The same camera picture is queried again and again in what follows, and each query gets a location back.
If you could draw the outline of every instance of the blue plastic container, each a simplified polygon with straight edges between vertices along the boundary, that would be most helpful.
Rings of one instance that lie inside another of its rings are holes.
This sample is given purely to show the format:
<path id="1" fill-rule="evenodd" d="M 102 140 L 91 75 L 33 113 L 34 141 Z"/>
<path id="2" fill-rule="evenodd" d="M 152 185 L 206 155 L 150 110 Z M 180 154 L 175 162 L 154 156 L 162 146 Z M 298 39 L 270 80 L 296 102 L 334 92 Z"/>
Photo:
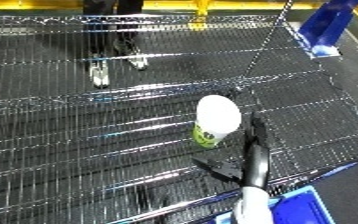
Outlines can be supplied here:
<path id="1" fill-rule="evenodd" d="M 312 186 L 284 194 L 280 199 L 271 199 L 269 207 L 275 224 L 335 224 Z M 231 212 L 219 215 L 211 223 L 230 224 L 230 216 Z"/>

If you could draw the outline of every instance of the person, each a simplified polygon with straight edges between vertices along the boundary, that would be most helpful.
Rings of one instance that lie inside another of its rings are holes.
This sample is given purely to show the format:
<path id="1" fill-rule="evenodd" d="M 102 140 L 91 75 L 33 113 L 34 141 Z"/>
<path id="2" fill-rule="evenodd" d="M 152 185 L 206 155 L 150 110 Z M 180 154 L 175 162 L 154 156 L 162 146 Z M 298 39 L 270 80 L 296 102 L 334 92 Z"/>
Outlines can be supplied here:
<path id="1" fill-rule="evenodd" d="M 99 16 L 88 20 L 86 30 L 88 33 L 87 44 L 91 55 L 91 63 L 88 73 L 97 88 L 109 86 L 109 72 L 107 61 L 105 60 L 108 25 L 103 24 L 103 15 L 113 15 L 113 6 L 116 0 L 84 0 L 83 15 Z M 142 12 L 144 0 L 118 0 L 117 15 L 132 15 Z M 124 22 L 130 17 L 122 18 Z M 137 32 L 130 31 L 136 29 L 136 25 L 117 25 L 117 37 L 113 41 L 113 49 L 119 56 L 132 56 L 126 59 L 130 65 L 137 70 L 145 70 L 148 61 L 141 55 L 139 47 L 135 43 Z"/>

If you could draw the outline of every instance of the wire shelf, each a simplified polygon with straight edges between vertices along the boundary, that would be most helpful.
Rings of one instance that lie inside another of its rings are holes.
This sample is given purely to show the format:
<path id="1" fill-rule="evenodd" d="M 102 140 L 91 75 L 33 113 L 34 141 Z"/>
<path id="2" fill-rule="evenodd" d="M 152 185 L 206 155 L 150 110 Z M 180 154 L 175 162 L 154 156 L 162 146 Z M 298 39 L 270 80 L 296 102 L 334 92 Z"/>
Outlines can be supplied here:
<path id="1" fill-rule="evenodd" d="M 202 30 L 191 16 L 138 17 L 151 66 L 107 52 L 105 90 L 84 71 L 94 19 L 0 17 L 0 223 L 186 223 L 226 211 L 236 186 L 191 157 L 237 158 L 253 111 L 269 128 L 272 182 L 358 158 L 358 107 L 277 16 L 210 16 Z M 112 40 L 122 20 L 104 23 Z M 200 148 L 198 100 L 234 87 L 241 128 Z"/>

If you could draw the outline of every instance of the paper cup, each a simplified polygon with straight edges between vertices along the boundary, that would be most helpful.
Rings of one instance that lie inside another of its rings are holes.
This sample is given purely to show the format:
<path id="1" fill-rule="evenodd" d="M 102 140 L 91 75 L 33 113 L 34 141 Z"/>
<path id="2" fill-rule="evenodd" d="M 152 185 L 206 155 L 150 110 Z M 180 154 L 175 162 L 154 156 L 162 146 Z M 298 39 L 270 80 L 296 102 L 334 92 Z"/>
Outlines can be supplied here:
<path id="1" fill-rule="evenodd" d="M 205 148 L 213 148 L 228 134 L 237 130 L 241 113 L 237 105 L 226 97 L 209 95 L 197 105 L 194 140 Z"/>

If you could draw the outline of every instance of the sneaker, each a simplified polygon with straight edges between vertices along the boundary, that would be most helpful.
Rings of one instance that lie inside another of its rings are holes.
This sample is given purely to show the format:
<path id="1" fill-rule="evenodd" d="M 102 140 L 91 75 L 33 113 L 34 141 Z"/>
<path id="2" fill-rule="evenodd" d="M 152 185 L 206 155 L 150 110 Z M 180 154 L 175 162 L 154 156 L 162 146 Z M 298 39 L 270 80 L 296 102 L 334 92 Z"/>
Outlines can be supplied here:
<path id="1" fill-rule="evenodd" d="M 113 47 L 119 56 L 131 56 L 127 61 L 137 70 L 142 71 L 149 66 L 147 58 L 141 55 L 140 49 L 133 40 L 120 41 L 116 39 Z"/>
<path id="2" fill-rule="evenodd" d="M 101 60 L 100 54 L 92 54 L 89 76 L 96 88 L 107 88 L 110 85 L 107 61 Z"/>

